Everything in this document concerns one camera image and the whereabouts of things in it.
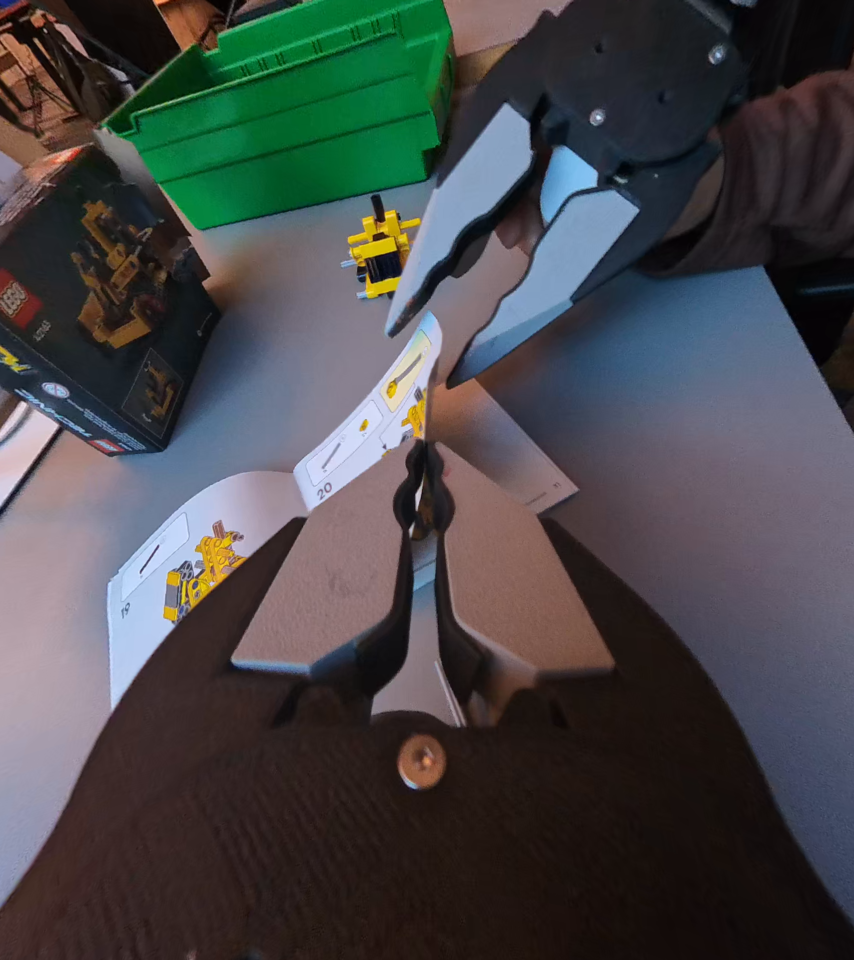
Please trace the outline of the green plastic bin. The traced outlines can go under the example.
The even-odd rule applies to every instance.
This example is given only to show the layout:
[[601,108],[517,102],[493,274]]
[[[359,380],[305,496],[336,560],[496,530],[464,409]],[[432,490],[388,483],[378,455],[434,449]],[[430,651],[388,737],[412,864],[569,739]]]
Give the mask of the green plastic bin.
[[103,126],[206,230],[427,179],[454,78],[443,2],[304,2],[191,47]]

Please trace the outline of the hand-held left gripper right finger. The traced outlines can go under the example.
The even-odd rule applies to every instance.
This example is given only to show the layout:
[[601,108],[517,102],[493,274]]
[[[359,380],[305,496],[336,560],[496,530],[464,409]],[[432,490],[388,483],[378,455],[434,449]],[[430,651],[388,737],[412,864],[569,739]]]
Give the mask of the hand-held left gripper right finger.
[[610,675],[613,654],[539,517],[443,443],[426,456],[440,663],[467,721],[493,726],[522,690]]

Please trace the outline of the person's right hand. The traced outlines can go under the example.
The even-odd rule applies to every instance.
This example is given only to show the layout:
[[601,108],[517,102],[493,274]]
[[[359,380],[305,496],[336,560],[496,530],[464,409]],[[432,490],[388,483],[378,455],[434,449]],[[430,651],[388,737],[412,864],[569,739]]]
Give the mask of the person's right hand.
[[504,248],[518,250],[530,258],[544,231],[539,199],[525,197],[505,215],[494,233]]

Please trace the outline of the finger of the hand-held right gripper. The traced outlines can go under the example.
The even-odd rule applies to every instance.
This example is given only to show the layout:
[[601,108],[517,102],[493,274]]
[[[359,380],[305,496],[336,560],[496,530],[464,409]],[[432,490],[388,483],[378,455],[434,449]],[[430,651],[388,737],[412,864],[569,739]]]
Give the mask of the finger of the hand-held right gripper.
[[493,231],[534,165],[529,120],[502,103],[433,188],[387,315],[388,338],[461,269],[469,248]]
[[449,388],[475,378],[566,313],[601,260],[640,212],[622,189],[572,149],[553,148],[538,211],[550,213],[523,277],[499,301],[447,378]]

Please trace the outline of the black lego set box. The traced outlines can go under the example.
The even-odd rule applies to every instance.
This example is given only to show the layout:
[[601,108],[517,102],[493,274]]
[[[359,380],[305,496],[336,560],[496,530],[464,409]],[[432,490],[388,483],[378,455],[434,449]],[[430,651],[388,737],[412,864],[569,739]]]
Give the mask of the black lego set box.
[[221,311],[187,232],[95,144],[0,187],[0,387],[109,457],[168,448]]

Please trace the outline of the black tripod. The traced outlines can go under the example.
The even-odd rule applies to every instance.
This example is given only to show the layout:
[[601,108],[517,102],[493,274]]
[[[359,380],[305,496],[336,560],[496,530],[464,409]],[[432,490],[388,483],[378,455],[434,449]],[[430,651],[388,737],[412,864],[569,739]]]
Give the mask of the black tripod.
[[11,31],[35,55],[76,114],[97,124],[122,104],[123,89],[114,72],[77,50],[55,21],[43,14],[26,14]]

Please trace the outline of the lego instruction booklet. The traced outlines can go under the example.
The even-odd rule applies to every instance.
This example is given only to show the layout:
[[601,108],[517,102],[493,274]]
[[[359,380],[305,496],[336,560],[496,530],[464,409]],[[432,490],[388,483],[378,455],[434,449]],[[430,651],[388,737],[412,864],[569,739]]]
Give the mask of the lego instruction booklet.
[[384,376],[292,472],[248,471],[206,486],[149,537],[107,587],[114,709],[170,631],[295,517],[431,427],[506,493],[542,515],[575,482],[476,381],[431,399],[442,346],[426,313]]

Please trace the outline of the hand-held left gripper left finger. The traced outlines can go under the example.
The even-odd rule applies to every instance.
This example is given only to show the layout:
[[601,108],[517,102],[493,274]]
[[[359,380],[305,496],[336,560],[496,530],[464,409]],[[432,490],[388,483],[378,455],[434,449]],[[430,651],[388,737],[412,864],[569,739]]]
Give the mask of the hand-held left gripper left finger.
[[418,442],[403,442],[307,517],[231,657],[244,671],[371,703],[409,650]]

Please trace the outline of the yellow black lego model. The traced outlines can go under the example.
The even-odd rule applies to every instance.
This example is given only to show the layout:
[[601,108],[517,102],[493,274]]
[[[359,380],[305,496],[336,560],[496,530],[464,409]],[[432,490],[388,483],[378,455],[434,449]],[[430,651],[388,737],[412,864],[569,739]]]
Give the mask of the yellow black lego model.
[[360,232],[348,236],[348,257],[340,264],[355,272],[361,302],[394,297],[411,253],[411,233],[421,225],[419,218],[404,219],[396,209],[386,209],[380,194],[370,200],[372,214],[362,219]]

